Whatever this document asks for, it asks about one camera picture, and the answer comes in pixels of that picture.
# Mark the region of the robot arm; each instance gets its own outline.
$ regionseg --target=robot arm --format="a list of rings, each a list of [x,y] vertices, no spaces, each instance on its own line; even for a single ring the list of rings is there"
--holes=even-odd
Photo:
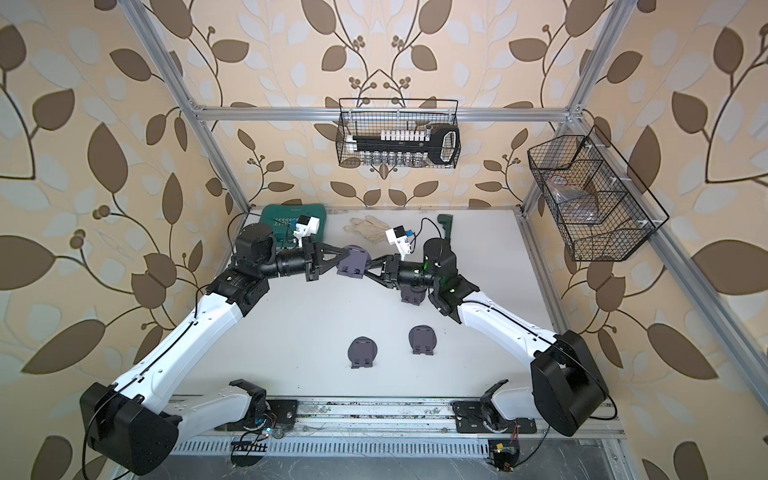
[[[305,227],[312,230],[308,221],[297,228]],[[348,254],[311,234],[300,247],[276,252],[271,228],[261,223],[243,229],[236,246],[230,267],[168,337],[109,387],[94,383],[81,397],[86,442],[138,475],[158,467],[178,442],[216,426],[243,419],[247,428],[263,428],[266,391],[244,380],[170,407],[168,401],[207,350],[269,290],[268,279],[304,273],[307,281],[318,280]],[[449,240],[427,240],[423,262],[406,262],[405,249],[399,250],[399,256],[371,261],[365,276],[388,288],[432,289],[429,300],[440,313],[483,332],[529,366],[532,385],[504,380],[481,398],[492,428],[542,417],[571,436],[606,398],[584,340],[572,331],[542,329],[497,305],[458,274]],[[326,260],[329,254],[335,257]],[[379,275],[371,271],[379,268]]]

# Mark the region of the plastic bag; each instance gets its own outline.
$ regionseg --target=plastic bag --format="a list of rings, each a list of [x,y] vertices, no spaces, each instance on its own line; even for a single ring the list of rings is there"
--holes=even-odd
[[[595,194],[568,184],[568,180],[558,175],[547,179],[547,188],[558,204],[560,215],[568,223],[599,222],[598,199]]]

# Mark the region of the black wire basket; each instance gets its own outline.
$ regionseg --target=black wire basket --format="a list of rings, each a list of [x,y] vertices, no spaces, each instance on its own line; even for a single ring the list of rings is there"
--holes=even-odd
[[[457,109],[456,100],[340,98],[339,165],[455,168],[461,151]]]
[[[565,249],[576,261],[621,262],[664,222],[669,214],[623,155],[628,174],[617,174],[601,153],[606,137],[562,135],[528,150],[528,163],[552,212]],[[633,181],[649,194],[658,212],[649,214],[627,189]]]

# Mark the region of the gray 3d-printed part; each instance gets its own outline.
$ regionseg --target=gray 3d-printed part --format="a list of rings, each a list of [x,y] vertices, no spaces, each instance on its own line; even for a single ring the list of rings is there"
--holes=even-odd
[[[352,342],[352,345],[349,346],[346,356],[349,358],[349,361],[352,362],[352,368],[369,368],[373,366],[373,359],[376,358],[378,351],[379,347],[376,346],[376,342],[367,336],[359,336]]]
[[[424,353],[425,355],[435,354],[437,335],[435,335],[435,330],[433,330],[432,327],[427,325],[413,327],[408,334],[408,341],[411,343],[414,355],[420,353]]]
[[[347,250],[349,255],[336,265],[336,275],[362,278],[366,272],[366,264],[371,261],[368,251],[357,245],[347,245],[344,250]]]
[[[420,305],[426,297],[427,289],[425,286],[413,288],[406,285],[400,290],[400,301],[411,305]]]

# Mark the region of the wallpaper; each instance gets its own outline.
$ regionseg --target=wallpaper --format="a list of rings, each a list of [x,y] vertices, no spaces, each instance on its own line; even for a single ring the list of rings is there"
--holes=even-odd
[[[764,349],[767,22],[758,0],[641,0],[585,111]],[[531,221],[647,477],[765,476],[768,417],[650,245],[576,263],[543,202]]]
[[[74,478],[80,395],[190,312],[236,212],[114,2],[0,2],[0,70],[3,477]]]
[[[571,328],[608,383],[649,480],[763,478],[768,416],[653,248],[574,262],[549,209],[529,217]]]
[[[147,0],[198,104],[562,107],[606,0]]]
[[[336,156],[336,125],[282,122],[290,129],[279,130],[274,123],[221,121],[214,132],[247,198],[259,206],[517,205],[533,182],[525,151],[552,136],[545,122],[466,122],[456,169],[344,168]]]
[[[768,351],[768,4],[659,2],[636,13],[587,118],[610,132],[670,227]],[[637,59],[618,75],[631,55]]]

